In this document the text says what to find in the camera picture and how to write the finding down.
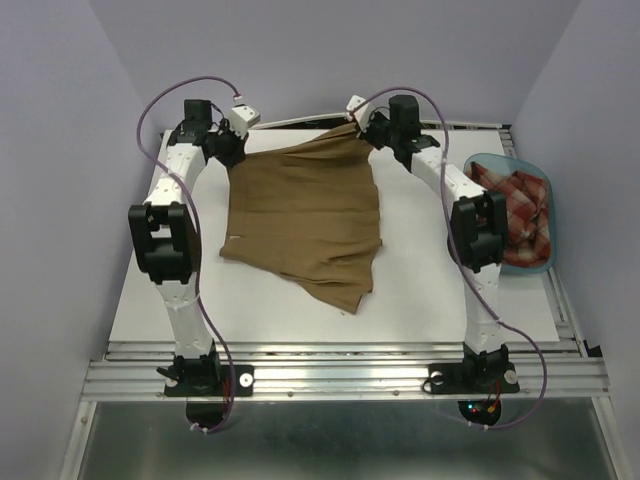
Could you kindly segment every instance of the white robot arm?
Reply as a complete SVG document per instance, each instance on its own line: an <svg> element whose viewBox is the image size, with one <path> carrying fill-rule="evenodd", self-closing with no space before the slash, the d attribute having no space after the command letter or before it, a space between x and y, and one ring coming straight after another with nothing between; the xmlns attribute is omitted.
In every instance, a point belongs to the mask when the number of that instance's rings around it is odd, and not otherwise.
<svg viewBox="0 0 640 480"><path fill-rule="evenodd" d="M175 396L210 394L219 383L219 359L196 295L201 244L186 205L188 192L210 158L227 168L245 158L248 130L260 114L238 104L213 128L211 102L185 100L185 119L171 133L163 173L142 205L129 209L136 259L162 295L176 340L174 362L159 372L175 384ZM165 389L167 395L172 391Z"/></svg>
<svg viewBox="0 0 640 480"><path fill-rule="evenodd" d="M422 134L415 97L392 97L389 118L373 105L361 106L363 102L362 97L353 96L347 105L347 118L357 123L360 138L377 149L390 147L396 160L441 196L442 150L435 139ZM487 192L451 164L445 168L444 196L447 211L451 212L454 238L450 240L466 275L495 310L500 262L507 239L506 199L500 193ZM467 313L464 359L461 364L431 365L441 378L432 382L429 392L487 392L496 382L500 382L505 393L517 392L517 383L504 382L504 374L514 367L509 362L499 324L466 282L464 294Z"/></svg>

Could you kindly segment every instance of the white table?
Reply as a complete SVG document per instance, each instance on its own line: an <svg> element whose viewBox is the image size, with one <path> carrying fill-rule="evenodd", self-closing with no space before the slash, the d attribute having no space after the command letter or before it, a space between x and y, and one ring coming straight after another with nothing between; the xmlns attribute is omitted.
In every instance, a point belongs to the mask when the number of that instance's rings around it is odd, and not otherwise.
<svg viewBox="0 0 640 480"><path fill-rule="evenodd" d="M248 152L295 145L318 130L257 130ZM428 132L442 141L439 131ZM452 131L450 162L462 167L475 153L502 154L496 131ZM438 197L397 163L388 149L370 156L380 191L384 246L374 264L374 290L357 315L324 304L297 284L222 259L229 185L211 161L193 195L203 229L202 296L226 340L258 343L461 342L466 328L460 274L446 249ZM542 275L500 279L499 313L536 341L558 341L553 302ZM505 332L510 342L523 340ZM172 341L160 294L132 256L111 332L112 342Z"/></svg>

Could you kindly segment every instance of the gray floor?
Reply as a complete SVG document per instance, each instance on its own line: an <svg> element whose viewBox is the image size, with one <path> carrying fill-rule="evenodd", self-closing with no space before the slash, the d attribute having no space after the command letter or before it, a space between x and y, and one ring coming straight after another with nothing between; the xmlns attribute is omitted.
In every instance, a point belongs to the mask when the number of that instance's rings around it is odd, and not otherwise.
<svg viewBox="0 0 640 480"><path fill-rule="evenodd" d="M503 420L530 408L508 401ZM237 405L232 428L190 432L179 403L98 407L80 478L610 479L592 403L547 400L525 424L482 432L455 402Z"/></svg>

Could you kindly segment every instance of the red plaid fabric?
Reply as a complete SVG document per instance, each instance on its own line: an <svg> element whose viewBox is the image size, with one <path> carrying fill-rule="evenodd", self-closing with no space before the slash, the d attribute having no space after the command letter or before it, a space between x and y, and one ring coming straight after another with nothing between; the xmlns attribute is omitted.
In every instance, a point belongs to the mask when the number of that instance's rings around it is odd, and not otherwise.
<svg viewBox="0 0 640 480"><path fill-rule="evenodd" d="M469 178L487 190L507 197L509 240L503 262L516 267L539 267L551 257L549 185L528 173L504 177L472 162Z"/></svg>

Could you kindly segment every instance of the purple wall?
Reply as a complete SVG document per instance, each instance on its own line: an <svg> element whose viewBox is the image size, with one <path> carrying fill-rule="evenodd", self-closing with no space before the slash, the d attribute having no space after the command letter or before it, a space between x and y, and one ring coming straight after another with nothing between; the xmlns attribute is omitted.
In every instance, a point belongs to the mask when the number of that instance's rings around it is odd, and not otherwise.
<svg viewBox="0 0 640 480"><path fill-rule="evenodd" d="M640 2L583 0L514 126L553 183L558 270L640 475Z"/></svg>
<svg viewBox="0 0 640 480"><path fill-rule="evenodd" d="M511 123L579 0L89 2L143 101L212 73L270 121L339 112L354 93L405 84L450 119ZM159 124L173 125L180 98L159 105Z"/></svg>
<svg viewBox="0 0 640 480"><path fill-rule="evenodd" d="M84 0L4 2L0 60L0 478L58 478L151 172L142 105Z"/></svg>

